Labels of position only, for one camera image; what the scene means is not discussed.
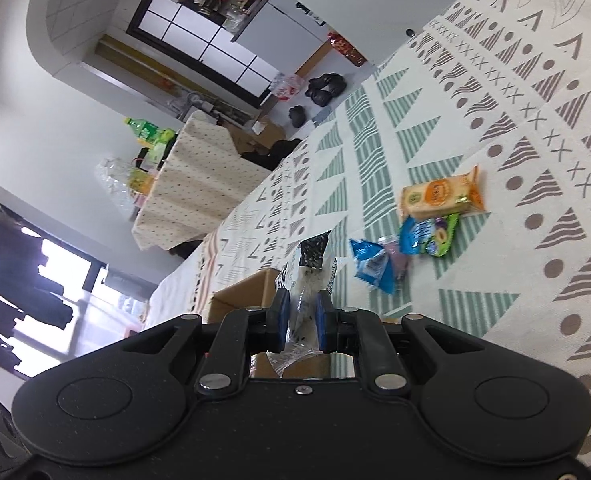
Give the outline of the small cardboard box on floor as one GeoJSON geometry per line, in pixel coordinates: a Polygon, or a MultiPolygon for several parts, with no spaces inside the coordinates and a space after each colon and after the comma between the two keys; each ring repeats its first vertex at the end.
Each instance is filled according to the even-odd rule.
{"type": "Polygon", "coordinates": [[[253,122],[248,128],[240,128],[231,122],[226,122],[225,128],[240,154],[253,151],[266,153],[276,142],[286,139],[283,128],[275,125],[268,117],[253,122]]]}

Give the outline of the brown cardboard box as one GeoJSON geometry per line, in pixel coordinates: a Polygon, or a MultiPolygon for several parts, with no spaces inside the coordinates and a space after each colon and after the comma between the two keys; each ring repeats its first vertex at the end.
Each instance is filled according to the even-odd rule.
{"type": "MultiPolygon", "coordinates": [[[[204,321],[207,324],[220,323],[228,313],[234,310],[268,308],[274,299],[278,275],[279,271],[277,270],[262,269],[236,284],[214,292],[204,321]]],[[[331,376],[330,365],[329,354],[309,356],[287,367],[281,378],[329,378],[331,376]]]]}

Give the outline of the single black slipper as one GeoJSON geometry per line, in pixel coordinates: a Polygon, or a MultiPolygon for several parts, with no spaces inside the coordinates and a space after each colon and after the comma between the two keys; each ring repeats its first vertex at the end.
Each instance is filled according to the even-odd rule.
{"type": "Polygon", "coordinates": [[[301,128],[307,122],[306,110],[302,105],[297,105],[289,109],[289,119],[291,125],[295,128],[301,128]]]}

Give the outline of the clear black-white snack packet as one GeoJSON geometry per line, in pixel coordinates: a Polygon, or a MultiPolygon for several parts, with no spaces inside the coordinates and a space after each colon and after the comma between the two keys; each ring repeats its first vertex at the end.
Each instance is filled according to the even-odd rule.
{"type": "Polygon", "coordinates": [[[280,353],[267,353],[271,367],[281,378],[293,363],[321,353],[316,328],[318,292],[332,292],[337,259],[330,246],[331,231],[316,234],[297,244],[292,257],[276,278],[279,289],[290,293],[290,314],[286,347],[280,353]]]}

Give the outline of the white cabinet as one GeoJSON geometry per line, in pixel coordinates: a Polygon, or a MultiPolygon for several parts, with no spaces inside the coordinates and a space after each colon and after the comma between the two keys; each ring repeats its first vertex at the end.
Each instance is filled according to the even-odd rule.
{"type": "Polygon", "coordinates": [[[328,39],[327,23],[297,0],[262,0],[233,34],[232,42],[255,55],[267,79],[294,74],[328,39]]]}

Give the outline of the red oil bottle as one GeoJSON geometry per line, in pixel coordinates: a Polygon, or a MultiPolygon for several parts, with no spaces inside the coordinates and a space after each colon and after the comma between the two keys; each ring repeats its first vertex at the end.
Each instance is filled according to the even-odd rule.
{"type": "Polygon", "coordinates": [[[367,63],[367,58],[338,32],[329,32],[328,38],[331,47],[342,54],[354,66],[361,67],[367,63]]]}

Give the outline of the blue-green snack packet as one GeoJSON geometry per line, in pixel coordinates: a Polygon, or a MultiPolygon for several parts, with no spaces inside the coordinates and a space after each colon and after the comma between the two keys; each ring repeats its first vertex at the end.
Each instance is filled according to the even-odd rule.
{"type": "Polygon", "coordinates": [[[407,256],[441,258],[451,249],[460,214],[445,214],[425,220],[407,217],[399,231],[399,250],[407,256]]]}

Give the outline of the red-white plastic bag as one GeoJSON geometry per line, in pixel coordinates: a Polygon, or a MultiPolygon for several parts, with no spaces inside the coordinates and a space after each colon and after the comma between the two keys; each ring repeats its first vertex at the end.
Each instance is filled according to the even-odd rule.
{"type": "Polygon", "coordinates": [[[297,74],[278,73],[269,85],[270,93],[280,101],[289,99],[299,93],[305,86],[305,80],[297,74]]]}

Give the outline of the yellow drink bottle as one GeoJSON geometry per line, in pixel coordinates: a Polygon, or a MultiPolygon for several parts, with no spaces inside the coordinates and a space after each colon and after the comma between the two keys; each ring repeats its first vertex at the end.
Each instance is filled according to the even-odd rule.
{"type": "Polygon", "coordinates": [[[154,182],[155,176],[151,172],[144,171],[138,167],[130,168],[127,185],[132,192],[148,196],[154,182]]]}

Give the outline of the orange biscuit packet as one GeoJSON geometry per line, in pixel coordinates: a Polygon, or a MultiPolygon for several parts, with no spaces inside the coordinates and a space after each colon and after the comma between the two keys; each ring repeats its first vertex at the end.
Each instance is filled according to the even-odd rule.
{"type": "Polygon", "coordinates": [[[469,210],[484,211],[479,175],[480,168],[475,165],[467,174],[406,186],[399,200],[402,218],[421,221],[469,210]]]}

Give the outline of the blue snack packet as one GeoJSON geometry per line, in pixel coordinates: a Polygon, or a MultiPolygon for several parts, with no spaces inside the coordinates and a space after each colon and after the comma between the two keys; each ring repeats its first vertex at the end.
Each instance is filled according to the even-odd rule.
{"type": "Polygon", "coordinates": [[[355,262],[355,278],[393,295],[404,281],[410,257],[402,253],[396,237],[350,240],[355,262]]]}

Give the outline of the black-framed glass door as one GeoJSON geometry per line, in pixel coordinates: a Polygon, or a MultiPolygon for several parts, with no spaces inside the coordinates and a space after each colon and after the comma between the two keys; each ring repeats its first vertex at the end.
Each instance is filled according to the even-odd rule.
{"type": "Polygon", "coordinates": [[[141,0],[127,33],[255,108],[278,74],[224,26],[172,0],[141,0]]]}

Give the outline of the black sandals pair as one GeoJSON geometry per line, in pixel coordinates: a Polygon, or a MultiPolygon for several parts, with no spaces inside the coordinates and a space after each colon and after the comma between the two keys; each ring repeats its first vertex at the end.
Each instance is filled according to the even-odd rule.
{"type": "Polygon", "coordinates": [[[336,73],[327,73],[317,78],[309,79],[309,86],[305,96],[319,107],[327,106],[333,99],[341,96],[347,87],[343,76],[336,73]]]}

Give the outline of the patterned bed cover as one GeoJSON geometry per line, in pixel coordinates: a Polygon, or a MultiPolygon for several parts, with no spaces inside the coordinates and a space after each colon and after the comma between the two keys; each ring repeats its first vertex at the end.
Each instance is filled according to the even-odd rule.
{"type": "MultiPolygon", "coordinates": [[[[149,326],[330,235],[343,309],[410,312],[566,370],[591,394],[591,0],[456,0],[381,64],[154,292],[149,326]],[[484,207],[393,294],[352,240],[399,232],[408,185],[477,170],[484,207]]],[[[591,430],[580,450],[591,467],[591,430]]]]}

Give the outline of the green soda bottle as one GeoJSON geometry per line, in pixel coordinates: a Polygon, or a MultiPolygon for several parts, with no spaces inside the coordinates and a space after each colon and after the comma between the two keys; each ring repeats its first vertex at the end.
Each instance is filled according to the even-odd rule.
{"type": "Polygon", "coordinates": [[[156,144],[166,144],[176,136],[175,130],[160,128],[146,119],[125,117],[124,122],[132,130],[132,133],[135,134],[137,141],[148,148],[156,144]]]}

